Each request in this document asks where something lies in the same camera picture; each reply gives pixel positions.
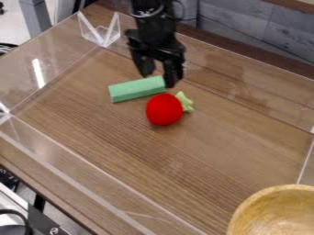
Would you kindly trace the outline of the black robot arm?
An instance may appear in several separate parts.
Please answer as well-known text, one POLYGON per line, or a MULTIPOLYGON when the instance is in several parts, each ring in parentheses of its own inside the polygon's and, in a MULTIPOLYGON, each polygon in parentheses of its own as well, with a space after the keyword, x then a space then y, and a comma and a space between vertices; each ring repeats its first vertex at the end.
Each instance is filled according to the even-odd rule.
POLYGON ((126 30, 132 61, 143 77, 154 73, 155 61, 163 64, 167 88, 184 77, 184 44, 176 38, 175 0, 130 0, 136 28, 126 30))

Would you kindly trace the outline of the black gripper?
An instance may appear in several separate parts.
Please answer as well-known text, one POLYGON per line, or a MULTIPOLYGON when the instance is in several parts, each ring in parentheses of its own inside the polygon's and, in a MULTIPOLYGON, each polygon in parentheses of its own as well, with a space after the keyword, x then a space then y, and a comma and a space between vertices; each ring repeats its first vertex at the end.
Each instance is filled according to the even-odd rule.
POLYGON ((136 28, 126 30, 131 58, 143 77, 156 69, 155 61, 163 62, 163 79, 167 88, 184 77, 186 46, 176 38, 176 22, 166 13, 135 16, 136 28))

